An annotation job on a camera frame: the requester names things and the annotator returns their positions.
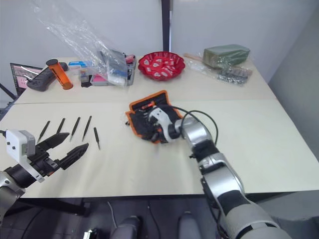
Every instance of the clear plastic bag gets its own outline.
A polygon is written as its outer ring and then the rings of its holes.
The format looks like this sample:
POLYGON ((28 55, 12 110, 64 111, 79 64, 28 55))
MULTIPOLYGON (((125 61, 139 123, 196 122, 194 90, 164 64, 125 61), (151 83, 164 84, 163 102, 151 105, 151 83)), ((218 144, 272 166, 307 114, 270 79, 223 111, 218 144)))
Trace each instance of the clear plastic bag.
POLYGON ((219 65, 223 66, 223 68, 216 69, 204 64, 202 62, 200 54, 191 55, 185 53, 184 57, 187 66, 191 70, 200 72, 206 76, 212 77, 220 81, 236 85, 243 85, 247 82, 247 80, 252 74, 252 70, 244 67, 231 66, 230 64, 227 64, 227 61, 224 60, 218 61, 219 65))
POLYGON ((31 0, 37 18, 96 74, 117 86, 126 86, 125 56, 102 37, 65 0, 31 0))

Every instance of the robotic hand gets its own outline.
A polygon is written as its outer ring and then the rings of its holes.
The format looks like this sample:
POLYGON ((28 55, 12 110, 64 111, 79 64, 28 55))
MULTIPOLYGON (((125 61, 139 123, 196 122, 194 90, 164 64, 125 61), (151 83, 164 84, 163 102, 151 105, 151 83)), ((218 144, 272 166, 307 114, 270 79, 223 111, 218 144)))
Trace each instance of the robotic hand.
POLYGON ((61 144, 69 133, 57 133, 35 145, 34 136, 25 130, 7 130, 2 132, 6 137, 7 153, 18 164, 0 171, 0 226, 7 210, 24 193, 25 188, 35 181, 43 182, 59 168, 67 169, 86 152, 89 144, 75 147, 62 160, 49 158, 47 150, 61 144))
POLYGON ((183 135, 202 174, 201 183, 209 202, 217 204, 231 239, 291 239, 258 205, 245 197, 243 184, 216 148, 207 128, 195 118, 172 123, 159 107, 149 120, 162 127, 167 142, 183 135))

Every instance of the black pole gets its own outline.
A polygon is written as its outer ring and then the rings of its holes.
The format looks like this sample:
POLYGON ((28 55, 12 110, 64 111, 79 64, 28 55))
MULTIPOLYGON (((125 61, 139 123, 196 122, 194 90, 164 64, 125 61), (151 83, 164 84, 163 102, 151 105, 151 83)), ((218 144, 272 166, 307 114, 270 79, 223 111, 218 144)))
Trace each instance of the black pole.
POLYGON ((16 96, 15 96, 11 91, 9 91, 6 87, 4 87, 1 83, 0 83, 0 88, 1 88, 4 92, 6 92, 6 94, 7 94, 8 96, 10 96, 13 100, 16 99, 16 96))
POLYGON ((169 0, 161 0, 163 51, 169 51, 169 0))

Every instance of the screwdriver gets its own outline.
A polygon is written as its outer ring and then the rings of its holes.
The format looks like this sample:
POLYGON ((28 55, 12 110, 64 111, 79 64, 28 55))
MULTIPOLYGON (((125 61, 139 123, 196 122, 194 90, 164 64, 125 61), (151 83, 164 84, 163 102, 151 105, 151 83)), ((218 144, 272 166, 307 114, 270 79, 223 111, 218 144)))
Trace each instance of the screwdriver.
POLYGON ((98 132, 96 131, 95 127, 93 128, 93 130, 94 130, 94 134, 95 134, 95 140, 98 143, 98 148, 99 148, 99 150, 101 150, 100 149, 100 140, 99 140, 98 132))
POLYGON ((73 130, 72 130, 72 133, 71 133, 71 137, 70 137, 70 142, 71 142, 71 139, 72 139, 72 137, 73 137, 73 135, 75 133, 75 130, 76 130, 78 124, 79 124, 79 121, 80 121, 80 117, 78 117, 78 119, 76 120, 75 125, 73 127, 73 130))
POLYGON ((61 129, 62 129, 62 126, 63 126, 63 124, 64 124, 64 121, 65 121, 65 118, 62 119, 62 121, 61 121, 61 123, 60 123, 60 125, 59 125, 59 128, 58 128, 58 130, 57 130, 56 133, 60 133, 60 131, 61 131, 61 129))
POLYGON ((42 130, 41 133, 40 133, 39 139, 38 139, 38 141, 37 141, 36 143, 39 143, 40 139, 41 139, 42 136, 44 135, 44 133, 45 133, 45 131, 46 131, 46 128, 48 128, 49 124, 50 124, 50 121, 48 121, 48 122, 45 124, 43 130, 42 130))
POLYGON ((82 137, 82 141, 84 140, 84 137, 85 137, 85 135, 86 135, 86 132, 88 131, 88 128, 89 128, 89 125, 90 125, 90 122, 91 122, 91 118, 92 118, 92 116, 89 117, 89 120, 88 120, 88 122, 86 123, 85 130, 84 130, 84 134, 83 134, 83 137, 82 137))

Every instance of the floor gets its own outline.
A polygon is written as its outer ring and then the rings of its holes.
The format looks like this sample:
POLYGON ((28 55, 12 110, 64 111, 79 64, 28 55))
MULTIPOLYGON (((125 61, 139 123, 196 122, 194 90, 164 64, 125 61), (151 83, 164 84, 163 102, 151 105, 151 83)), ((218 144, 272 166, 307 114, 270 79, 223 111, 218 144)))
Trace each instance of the floor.
MULTIPOLYGON (((119 224, 128 216, 142 218, 139 239, 176 239, 178 218, 185 211, 192 212, 198 222, 203 239, 215 239, 216 224, 210 214, 205 198, 162 198, 162 199, 111 199, 115 219, 119 224), (159 225, 160 237, 154 220, 150 215, 148 203, 159 225)), ((23 239, 82 239, 88 229, 97 228, 100 239, 108 239, 114 229, 107 199, 91 202, 87 217, 60 213, 48 209, 42 210, 28 227, 23 239)), ((0 239, 22 239, 30 220, 41 209, 32 208, 19 214, 5 217, 0 239)), ((302 218, 290 221, 275 218, 292 239, 319 238, 319 218, 302 218)))

